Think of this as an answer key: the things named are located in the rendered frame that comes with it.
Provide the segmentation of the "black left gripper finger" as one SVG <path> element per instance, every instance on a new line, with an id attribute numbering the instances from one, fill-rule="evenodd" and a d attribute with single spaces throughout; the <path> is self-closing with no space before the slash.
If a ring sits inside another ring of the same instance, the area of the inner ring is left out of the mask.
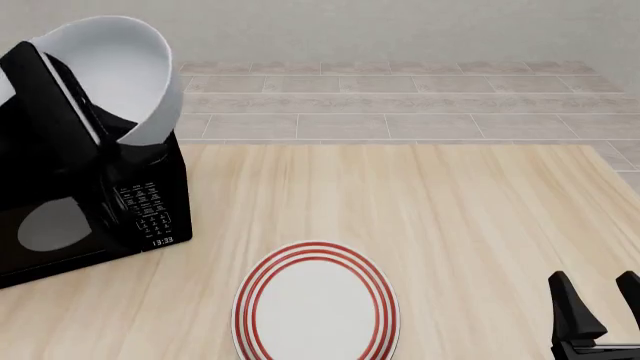
<path id="1" fill-rule="evenodd" d="M 46 57 L 101 140 L 116 143 L 135 127 L 135 122 L 122 119 L 94 104 L 67 65 L 49 54 Z"/>

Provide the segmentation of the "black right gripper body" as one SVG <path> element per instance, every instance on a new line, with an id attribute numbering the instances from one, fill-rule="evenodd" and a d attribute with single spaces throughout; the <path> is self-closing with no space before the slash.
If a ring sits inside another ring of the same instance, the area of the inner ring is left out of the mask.
<path id="1" fill-rule="evenodd" d="M 555 360 L 640 360 L 640 344 L 596 344 L 595 340 L 605 334 L 605 331 L 554 330 L 552 355 Z"/>

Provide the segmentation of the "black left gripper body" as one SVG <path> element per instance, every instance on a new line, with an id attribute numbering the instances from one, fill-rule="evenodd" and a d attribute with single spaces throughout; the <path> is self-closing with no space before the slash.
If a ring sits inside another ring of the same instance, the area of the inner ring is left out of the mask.
<path id="1" fill-rule="evenodd" d="M 61 149 L 98 148 L 108 143 L 94 104 L 71 69 L 29 41 L 0 57 L 0 69 L 26 110 L 31 128 Z"/>

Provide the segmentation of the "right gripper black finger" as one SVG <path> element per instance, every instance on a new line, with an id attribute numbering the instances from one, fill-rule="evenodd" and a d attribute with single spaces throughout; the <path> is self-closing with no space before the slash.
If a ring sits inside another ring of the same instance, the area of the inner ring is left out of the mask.
<path id="1" fill-rule="evenodd" d="M 608 330 L 582 301 L 568 276 L 556 271 L 548 278 L 553 308 L 553 339 L 598 339 Z"/>
<path id="2" fill-rule="evenodd" d="M 634 318 L 640 319 L 640 276 L 626 271 L 616 278 L 616 284 Z"/>

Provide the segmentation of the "white bowl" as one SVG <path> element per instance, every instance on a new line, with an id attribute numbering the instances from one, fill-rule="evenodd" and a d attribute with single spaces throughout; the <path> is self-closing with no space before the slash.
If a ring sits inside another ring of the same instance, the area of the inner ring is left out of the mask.
<path id="1" fill-rule="evenodd" d="M 183 104 L 172 51 L 152 26 L 101 16 L 60 26 L 32 44 L 70 68 L 99 110 L 125 120 L 126 146 L 168 143 Z"/>

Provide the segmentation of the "white plate with red rings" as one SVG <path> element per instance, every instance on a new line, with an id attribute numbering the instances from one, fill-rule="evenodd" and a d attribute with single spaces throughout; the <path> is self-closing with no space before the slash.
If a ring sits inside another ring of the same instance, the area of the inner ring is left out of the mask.
<path id="1" fill-rule="evenodd" d="M 354 248 L 320 240 L 259 260 L 231 308 L 240 360 L 392 360 L 400 329 L 382 269 Z"/>

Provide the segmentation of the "black microwave oven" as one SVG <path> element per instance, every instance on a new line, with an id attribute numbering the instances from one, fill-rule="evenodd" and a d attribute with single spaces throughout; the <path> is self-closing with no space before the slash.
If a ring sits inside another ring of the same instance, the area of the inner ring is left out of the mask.
<path id="1" fill-rule="evenodd" d="M 158 161 L 100 198 L 101 213 L 60 197 L 59 184 L 19 191 L 55 197 L 0 212 L 0 289 L 192 239 L 186 165 L 175 136 L 164 146 Z"/>

